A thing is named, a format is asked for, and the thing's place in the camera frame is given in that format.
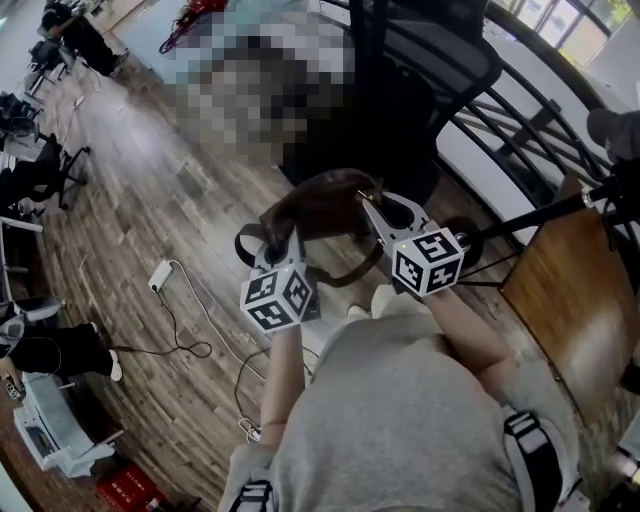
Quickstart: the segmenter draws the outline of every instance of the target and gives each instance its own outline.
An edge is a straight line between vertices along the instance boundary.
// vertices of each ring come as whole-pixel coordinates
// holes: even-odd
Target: mesh chair back
[[[359,14],[360,1],[350,6],[356,55],[375,68],[386,54],[422,76],[434,99],[423,136],[435,143],[444,125],[502,72],[500,57],[482,38],[488,0],[370,0]],[[367,88],[362,81],[371,73],[356,69],[359,88]]]

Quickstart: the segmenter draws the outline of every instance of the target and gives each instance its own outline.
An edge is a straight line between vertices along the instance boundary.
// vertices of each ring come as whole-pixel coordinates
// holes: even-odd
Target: pixelated area
[[[307,12],[306,1],[230,6],[203,16],[165,56],[175,63],[178,127],[225,159],[281,165],[310,124],[344,106],[350,41],[335,22]]]

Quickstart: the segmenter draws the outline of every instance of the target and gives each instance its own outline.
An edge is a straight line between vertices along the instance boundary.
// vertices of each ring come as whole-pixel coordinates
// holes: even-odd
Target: black pants
[[[82,32],[71,40],[65,38],[65,42],[70,48],[80,53],[90,68],[103,76],[109,76],[113,73],[118,57],[114,55],[111,48],[104,42],[104,37],[93,28],[91,23],[86,20],[78,20],[76,23],[82,23]]]
[[[110,376],[113,366],[109,350],[100,346],[91,324],[67,329],[27,326],[10,357],[20,371],[60,377],[87,372]]]

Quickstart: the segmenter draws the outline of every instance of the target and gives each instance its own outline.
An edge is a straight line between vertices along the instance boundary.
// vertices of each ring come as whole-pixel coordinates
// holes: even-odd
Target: human hand
[[[20,378],[20,372],[13,364],[13,360],[10,357],[3,357],[0,359],[0,376],[2,380],[6,380],[11,377],[13,385],[20,391],[22,391],[22,379]]]

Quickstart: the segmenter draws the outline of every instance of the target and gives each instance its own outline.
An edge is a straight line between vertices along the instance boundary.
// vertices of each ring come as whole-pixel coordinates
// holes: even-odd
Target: white sneaker
[[[109,350],[109,354],[111,354],[111,360],[113,361],[111,380],[113,382],[120,382],[122,380],[122,366],[118,363],[118,354],[116,354],[114,350]]]

